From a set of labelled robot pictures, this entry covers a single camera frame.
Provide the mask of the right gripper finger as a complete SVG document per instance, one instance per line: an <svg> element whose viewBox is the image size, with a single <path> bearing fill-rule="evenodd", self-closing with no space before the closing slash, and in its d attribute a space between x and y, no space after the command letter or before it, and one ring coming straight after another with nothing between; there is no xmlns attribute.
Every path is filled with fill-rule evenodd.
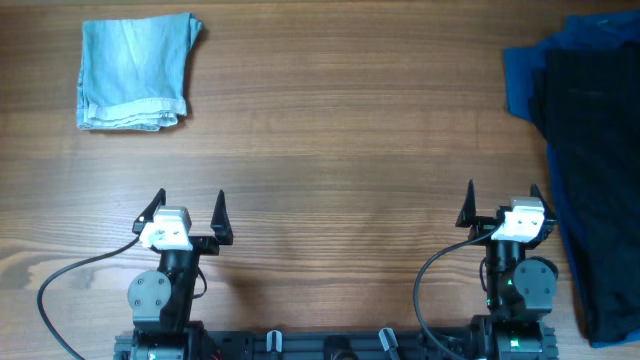
<svg viewBox="0 0 640 360"><path fill-rule="evenodd" d="M469 228L476 223L475 189L472 179L469 180L463 206L457 217L455 226Z"/></svg>
<svg viewBox="0 0 640 360"><path fill-rule="evenodd" d="M557 224L557 217L556 217L556 213L551 209L551 207L548 205L548 203L546 202L546 200L544 199L542 193L540 192L538 186L536 184L532 184L530 186L530 196L537 198L544 209L544 224L545 225L556 225Z"/></svg>

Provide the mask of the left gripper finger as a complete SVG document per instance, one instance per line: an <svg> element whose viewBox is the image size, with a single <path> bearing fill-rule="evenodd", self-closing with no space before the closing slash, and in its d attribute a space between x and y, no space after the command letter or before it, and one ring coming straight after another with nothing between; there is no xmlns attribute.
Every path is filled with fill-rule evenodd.
<svg viewBox="0 0 640 360"><path fill-rule="evenodd" d="M234 241L233 230L229 221L225 193L220 190L212 214L210 228L214 233L214 238L219 245L232 245Z"/></svg>
<svg viewBox="0 0 640 360"><path fill-rule="evenodd" d="M160 188L152 201L147 207L138 215L134 220L132 226L132 232L134 234L141 234L147 223L153 221L153 216L160 206L166 204L166 191L164 188Z"/></svg>

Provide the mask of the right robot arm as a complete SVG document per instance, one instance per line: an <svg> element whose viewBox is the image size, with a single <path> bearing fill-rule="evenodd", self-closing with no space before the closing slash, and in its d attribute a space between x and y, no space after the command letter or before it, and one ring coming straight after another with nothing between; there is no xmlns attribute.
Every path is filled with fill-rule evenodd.
<svg viewBox="0 0 640 360"><path fill-rule="evenodd" d="M559 357L555 330L542 322L553 308L559 270L545 258L526 255L556 224L555 212L535 185L529 196L512 198L489 217L476 213L474 184L468 184L456 225L485 248L480 272L489 313L472 318L461 347L466 359Z"/></svg>

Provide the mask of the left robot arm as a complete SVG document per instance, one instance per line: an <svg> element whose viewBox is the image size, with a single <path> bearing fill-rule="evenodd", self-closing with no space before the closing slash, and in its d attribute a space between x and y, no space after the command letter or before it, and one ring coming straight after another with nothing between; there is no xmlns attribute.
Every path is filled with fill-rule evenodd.
<svg viewBox="0 0 640 360"><path fill-rule="evenodd" d="M134 221L132 232L142 246L160 255L153 271L138 275L127 299L134 330L114 348L116 359L220 359L221 350L200 321L190 319L196 280L202 276L199 260L216 256L222 246L233 244L234 235L226 211L225 194L217 195L211 235L192 235L188 210L168 206L166 191L157 192Z"/></svg>

